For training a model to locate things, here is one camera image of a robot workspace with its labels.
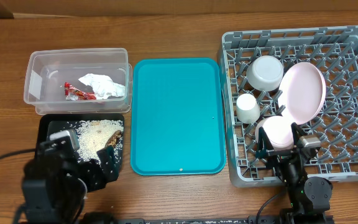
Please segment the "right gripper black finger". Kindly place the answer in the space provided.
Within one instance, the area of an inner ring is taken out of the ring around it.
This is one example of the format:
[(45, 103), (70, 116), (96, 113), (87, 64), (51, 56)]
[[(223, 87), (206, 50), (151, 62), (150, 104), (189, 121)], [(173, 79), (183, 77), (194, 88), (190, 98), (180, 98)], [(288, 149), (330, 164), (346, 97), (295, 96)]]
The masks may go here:
[(257, 151), (256, 158), (264, 159), (269, 156), (269, 151), (272, 150), (272, 144), (263, 127), (258, 129)]
[(294, 145), (300, 146), (300, 138), (306, 136), (306, 133), (295, 122), (291, 124), (291, 131), (293, 136)]

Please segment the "small pink plate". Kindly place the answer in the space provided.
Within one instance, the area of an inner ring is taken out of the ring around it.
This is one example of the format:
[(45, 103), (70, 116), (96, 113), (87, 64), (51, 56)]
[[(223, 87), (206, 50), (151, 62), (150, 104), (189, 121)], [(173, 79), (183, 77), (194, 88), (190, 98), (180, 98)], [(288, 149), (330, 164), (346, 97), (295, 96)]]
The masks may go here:
[(291, 148), (294, 145), (291, 124), (283, 116), (263, 119), (255, 128), (255, 140), (259, 141), (259, 128), (262, 127), (275, 151)]

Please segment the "white cup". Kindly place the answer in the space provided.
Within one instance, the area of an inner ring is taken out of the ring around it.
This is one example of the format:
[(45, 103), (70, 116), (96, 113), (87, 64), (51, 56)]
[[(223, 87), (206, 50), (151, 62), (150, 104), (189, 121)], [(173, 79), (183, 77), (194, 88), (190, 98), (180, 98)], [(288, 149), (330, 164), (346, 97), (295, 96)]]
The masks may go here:
[(236, 115), (242, 123), (255, 123), (260, 117), (260, 108), (256, 98), (248, 93), (240, 95), (236, 100)]

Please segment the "large white plate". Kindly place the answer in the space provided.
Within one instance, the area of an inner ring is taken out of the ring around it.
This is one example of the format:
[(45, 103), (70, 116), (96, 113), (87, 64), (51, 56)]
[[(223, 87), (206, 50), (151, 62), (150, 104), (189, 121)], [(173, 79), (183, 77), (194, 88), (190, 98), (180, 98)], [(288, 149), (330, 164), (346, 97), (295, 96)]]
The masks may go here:
[(284, 74), (279, 90), (281, 115), (290, 123), (305, 124), (317, 116), (326, 97), (325, 79), (312, 63), (300, 62)]

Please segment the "grey bowl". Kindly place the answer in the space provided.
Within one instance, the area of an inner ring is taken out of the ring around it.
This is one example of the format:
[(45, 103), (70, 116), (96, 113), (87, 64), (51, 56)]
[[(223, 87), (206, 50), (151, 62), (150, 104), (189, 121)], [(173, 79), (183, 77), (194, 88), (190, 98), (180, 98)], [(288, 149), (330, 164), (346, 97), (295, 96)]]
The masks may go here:
[(264, 55), (249, 65), (246, 77), (254, 89), (273, 91), (279, 87), (283, 78), (283, 65), (279, 59)]

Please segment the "white napkin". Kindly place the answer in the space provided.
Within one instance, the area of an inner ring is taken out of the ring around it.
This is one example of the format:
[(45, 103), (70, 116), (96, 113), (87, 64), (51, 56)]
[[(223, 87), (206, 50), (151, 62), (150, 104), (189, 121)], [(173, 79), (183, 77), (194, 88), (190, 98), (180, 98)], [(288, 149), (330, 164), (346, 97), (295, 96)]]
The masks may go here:
[(90, 86), (97, 100), (106, 100), (111, 97), (123, 97), (126, 87), (122, 84), (113, 82), (107, 75), (88, 73), (78, 79), (79, 82)]

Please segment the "red snack wrapper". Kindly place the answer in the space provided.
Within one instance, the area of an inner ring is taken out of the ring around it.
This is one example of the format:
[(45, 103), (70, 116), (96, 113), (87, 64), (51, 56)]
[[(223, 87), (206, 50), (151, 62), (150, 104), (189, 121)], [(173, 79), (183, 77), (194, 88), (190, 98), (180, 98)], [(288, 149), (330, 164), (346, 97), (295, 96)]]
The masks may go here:
[(75, 101), (75, 100), (95, 100), (96, 97), (93, 93), (87, 93), (81, 91), (71, 85), (70, 83), (65, 82), (65, 96), (66, 100)]

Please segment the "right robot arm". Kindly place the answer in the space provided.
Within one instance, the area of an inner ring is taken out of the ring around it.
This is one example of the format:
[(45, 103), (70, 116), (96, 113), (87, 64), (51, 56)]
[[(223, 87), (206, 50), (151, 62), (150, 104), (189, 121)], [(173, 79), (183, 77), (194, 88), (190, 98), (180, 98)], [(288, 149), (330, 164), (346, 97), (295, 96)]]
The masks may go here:
[(333, 185), (323, 177), (308, 177), (305, 164), (317, 156), (321, 141), (316, 135), (307, 135), (297, 124), (291, 124), (290, 136), (295, 143), (286, 150), (276, 151), (264, 128), (258, 129), (256, 158), (266, 159), (266, 168), (274, 169), (285, 190), (268, 199), (256, 214), (259, 223), (262, 210), (275, 198), (288, 194), (291, 207), (280, 210), (279, 215), (269, 218), (269, 223), (329, 224), (334, 223), (332, 216), (327, 216), (330, 209)]

